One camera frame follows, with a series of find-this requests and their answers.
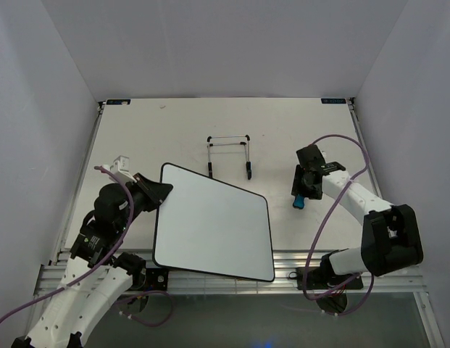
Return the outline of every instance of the white wall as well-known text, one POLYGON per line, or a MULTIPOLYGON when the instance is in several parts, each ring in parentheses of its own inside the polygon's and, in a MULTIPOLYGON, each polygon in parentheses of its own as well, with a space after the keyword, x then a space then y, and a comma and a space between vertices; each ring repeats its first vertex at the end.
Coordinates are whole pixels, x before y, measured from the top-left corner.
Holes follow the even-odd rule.
MULTIPOLYGON (((97 104, 39 0, 0 0, 0 316, 49 261, 97 104)), ((0 327, 0 347, 27 313, 0 327)))
POLYGON ((406 0, 43 0, 95 98, 355 96, 406 0))
POLYGON ((384 196, 417 212, 422 271, 450 347, 450 1, 408 2, 357 103, 384 196))

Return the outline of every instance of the robotic arm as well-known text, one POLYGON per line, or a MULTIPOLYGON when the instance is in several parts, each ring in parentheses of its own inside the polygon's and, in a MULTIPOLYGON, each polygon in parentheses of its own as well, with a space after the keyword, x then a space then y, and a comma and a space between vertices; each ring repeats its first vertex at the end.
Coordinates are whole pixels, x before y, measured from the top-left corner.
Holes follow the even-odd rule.
MULTIPOLYGON (((326 163, 316 145, 298 150, 297 157, 292 187, 295 208, 304 207, 304 198, 321 199, 323 193, 336 199, 350 181, 346 168, 338 162, 326 163)), ((362 245, 323 256, 308 279, 336 284, 345 280, 345 275, 370 272, 382 276, 422 262, 420 235, 411 207, 392 205, 356 182, 351 183, 340 204, 362 225, 362 245)))
MULTIPOLYGON (((155 183, 137 173, 128 172, 128 158, 118 157, 112 166, 103 166, 131 193, 134 202, 133 220, 143 211, 160 206, 173 186, 155 183)), ((80 348, 92 330, 118 297, 140 283, 146 261, 123 252, 110 257, 104 280, 93 285, 102 272, 96 270, 71 287, 67 284, 93 268, 120 240, 127 225, 130 207, 123 187, 118 183, 104 186, 94 202, 94 210, 83 220, 80 233, 70 250, 70 259, 60 281, 65 291, 51 298, 44 314, 27 336, 15 339, 12 348, 80 348)))

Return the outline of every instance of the black sticker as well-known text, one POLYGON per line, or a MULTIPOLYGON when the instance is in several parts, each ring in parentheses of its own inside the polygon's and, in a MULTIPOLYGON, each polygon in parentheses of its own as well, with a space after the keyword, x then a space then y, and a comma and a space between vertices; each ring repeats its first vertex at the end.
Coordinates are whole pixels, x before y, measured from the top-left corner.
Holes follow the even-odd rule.
POLYGON ((321 104, 347 104, 344 98, 321 98, 321 104))
POLYGON ((107 99, 107 105, 130 105, 131 99, 107 99))

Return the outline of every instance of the white board with black edge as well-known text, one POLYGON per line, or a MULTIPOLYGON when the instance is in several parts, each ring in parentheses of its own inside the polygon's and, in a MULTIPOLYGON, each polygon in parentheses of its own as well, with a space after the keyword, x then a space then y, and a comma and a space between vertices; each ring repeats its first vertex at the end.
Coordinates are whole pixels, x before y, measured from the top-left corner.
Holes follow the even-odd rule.
POLYGON ((267 200, 171 163, 173 190, 157 212, 154 262, 160 267, 273 281, 267 200))

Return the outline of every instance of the tabletop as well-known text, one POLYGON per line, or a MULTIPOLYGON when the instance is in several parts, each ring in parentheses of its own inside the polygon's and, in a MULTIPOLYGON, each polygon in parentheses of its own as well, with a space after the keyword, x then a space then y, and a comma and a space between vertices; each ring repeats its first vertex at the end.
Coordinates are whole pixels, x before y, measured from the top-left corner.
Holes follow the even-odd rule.
MULTIPOLYGON (((296 150, 330 133, 358 138, 347 104, 322 104, 315 98, 131 99, 125 105, 107 104, 83 171, 64 249, 72 246, 100 188, 109 183, 106 175, 93 169, 95 165, 111 164, 123 155, 130 158, 132 174, 154 181, 166 162, 207 175, 207 138, 245 134, 251 139, 251 180, 242 146, 212 148, 214 178, 267 199, 274 250, 309 249, 333 199, 324 195, 320 201, 306 201, 303 210, 292 208, 296 150)), ((364 167, 360 150, 349 141, 329 138, 318 146, 329 161, 340 162, 351 175, 364 167)), ((372 190, 367 173, 357 180, 372 190)), ((121 249, 152 249, 155 218, 153 212, 140 214, 121 249)), ((358 247, 361 236, 360 224, 338 207, 317 249, 358 247)))

